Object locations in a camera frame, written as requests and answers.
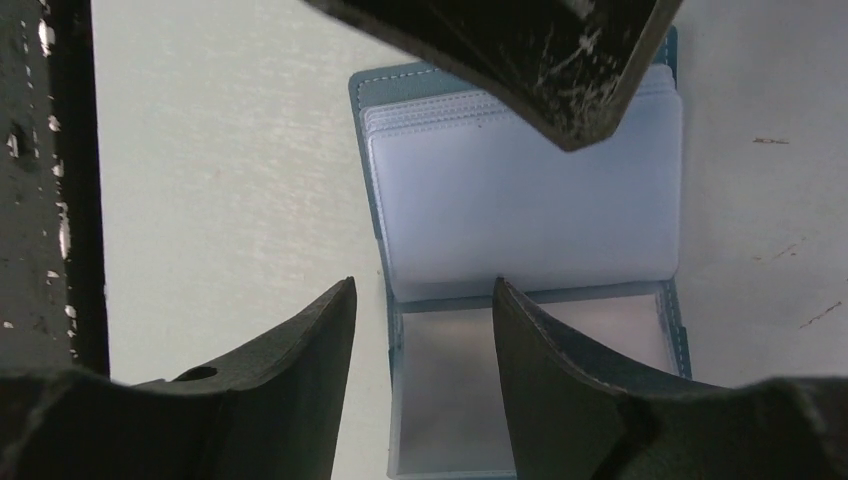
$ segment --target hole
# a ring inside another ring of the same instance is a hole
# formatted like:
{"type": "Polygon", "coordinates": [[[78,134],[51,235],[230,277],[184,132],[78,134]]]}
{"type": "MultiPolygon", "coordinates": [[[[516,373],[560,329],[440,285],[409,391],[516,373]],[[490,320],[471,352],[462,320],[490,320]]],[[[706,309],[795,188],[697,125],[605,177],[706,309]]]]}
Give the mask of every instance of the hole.
{"type": "Polygon", "coordinates": [[[191,382],[193,380],[203,380],[204,378],[214,377],[217,375],[218,369],[215,367],[194,367],[191,370],[183,373],[175,378],[175,382],[191,382]]]}

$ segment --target black metal frame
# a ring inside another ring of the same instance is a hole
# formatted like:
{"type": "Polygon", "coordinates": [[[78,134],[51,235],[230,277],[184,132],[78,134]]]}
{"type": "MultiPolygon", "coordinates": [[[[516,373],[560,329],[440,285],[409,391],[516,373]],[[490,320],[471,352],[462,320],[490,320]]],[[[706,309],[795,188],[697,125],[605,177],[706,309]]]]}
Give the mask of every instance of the black metal frame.
{"type": "Polygon", "coordinates": [[[0,364],[108,375],[90,3],[3,2],[0,35],[0,364]]]}

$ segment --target wallet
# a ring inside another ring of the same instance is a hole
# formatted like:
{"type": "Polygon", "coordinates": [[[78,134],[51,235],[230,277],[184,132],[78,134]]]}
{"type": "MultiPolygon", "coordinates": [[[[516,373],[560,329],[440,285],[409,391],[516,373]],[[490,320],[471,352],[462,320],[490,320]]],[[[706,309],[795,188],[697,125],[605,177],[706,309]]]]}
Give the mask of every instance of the wallet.
{"type": "Polygon", "coordinates": [[[351,77],[386,283],[391,478],[515,478],[492,330],[499,276],[596,341],[691,378],[674,284],[676,45],[672,28],[616,133],[571,153],[425,63],[351,77]]]}

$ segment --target open wallet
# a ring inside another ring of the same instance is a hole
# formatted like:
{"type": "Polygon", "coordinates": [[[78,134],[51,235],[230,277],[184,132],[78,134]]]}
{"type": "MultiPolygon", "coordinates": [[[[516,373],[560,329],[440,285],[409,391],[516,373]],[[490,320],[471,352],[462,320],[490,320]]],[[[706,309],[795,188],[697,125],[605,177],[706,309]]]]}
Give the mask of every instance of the open wallet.
{"type": "Polygon", "coordinates": [[[691,377],[673,278],[676,42],[672,29],[618,131],[572,153],[428,64],[351,78],[386,281],[390,477],[514,477],[492,327],[500,276],[603,345],[691,377]]]}

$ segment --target chipped paint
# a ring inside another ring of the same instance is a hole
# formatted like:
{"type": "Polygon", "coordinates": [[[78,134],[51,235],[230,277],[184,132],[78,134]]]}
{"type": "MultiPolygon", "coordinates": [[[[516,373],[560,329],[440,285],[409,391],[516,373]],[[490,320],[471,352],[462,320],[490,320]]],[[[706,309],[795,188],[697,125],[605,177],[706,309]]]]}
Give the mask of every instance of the chipped paint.
{"type": "Polygon", "coordinates": [[[563,3],[580,17],[580,20],[586,20],[586,17],[595,10],[593,0],[563,0],[563,3]]]}
{"type": "Polygon", "coordinates": [[[11,155],[12,158],[20,157],[21,152],[18,149],[18,137],[16,137],[14,133],[9,134],[9,138],[6,140],[6,146],[9,147],[9,155],[11,155]]]}
{"type": "Polygon", "coordinates": [[[62,252],[62,259],[68,259],[68,253],[71,251],[71,224],[68,220],[68,204],[65,202],[57,202],[59,207],[59,250],[62,252]]]}
{"type": "Polygon", "coordinates": [[[55,115],[50,115],[47,117],[47,126],[50,127],[50,130],[54,132],[58,132],[62,129],[62,124],[59,123],[59,120],[56,119],[55,115]]]}
{"type": "Polygon", "coordinates": [[[56,41],[56,33],[51,27],[47,26],[43,19],[38,23],[38,38],[41,40],[41,53],[45,57],[49,57],[50,45],[53,45],[56,41]]]}

